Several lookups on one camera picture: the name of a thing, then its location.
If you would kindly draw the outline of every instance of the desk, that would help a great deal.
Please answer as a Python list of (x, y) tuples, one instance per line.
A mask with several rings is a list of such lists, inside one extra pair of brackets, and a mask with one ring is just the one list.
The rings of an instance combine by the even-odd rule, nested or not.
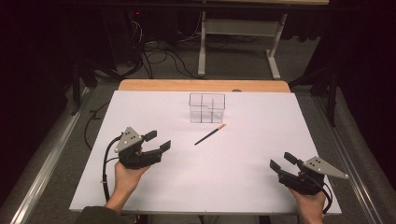
[[(278, 92), (263, 92), (263, 84), (268, 84), (268, 91), (277, 88)], [(302, 160), (317, 152), (295, 95), (285, 85), (283, 81), (123, 81), (113, 95), (70, 209), (81, 211), (87, 205), (105, 203), (100, 179), (106, 147), (131, 126), (141, 134), (158, 131), (144, 149), (157, 148), (167, 140), (172, 140), (172, 146), (163, 161), (145, 173), (125, 212), (295, 214), (294, 199), (277, 182), (269, 161), (296, 174), (297, 167), (283, 159), (285, 150)], [(235, 88), (245, 92), (229, 92)], [(189, 90), (226, 95), (227, 126), (197, 146), (193, 143), (219, 125), (190, 123)], [(109, 158), (116, 156), (113, 149)], [(113, 164), (107, 166), (110, 192)], [(335, 198), (329, 213), (341, 213)]]
[[(329, 0), (217, 0), (217, 2), (240, 2), (240, 3), (263, 3), (263, 4), (286, 4), (286, 5), (328, 5)], [(201, 47), (198, 61), (198, 75), (205, 75), (206, 64), (206, 34), (217, 35), (258, 35), (273, 38), (270, 49), (265, 51), (270, 65), (273, 79), (280, 79), (280, 74), (275, 61), (275, 52), (282, 35), (288, 14), (282, 14), (279, 21), (240, 21), (207, 19), (206, 12), (202, 12), (201, 23)]]

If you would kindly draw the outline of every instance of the clear plastic box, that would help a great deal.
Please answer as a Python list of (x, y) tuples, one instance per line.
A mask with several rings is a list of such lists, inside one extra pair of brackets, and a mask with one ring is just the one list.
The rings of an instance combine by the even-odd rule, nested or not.
[(191, 123), (222, 123), (225, 95), (220, 93), (191, 93)]

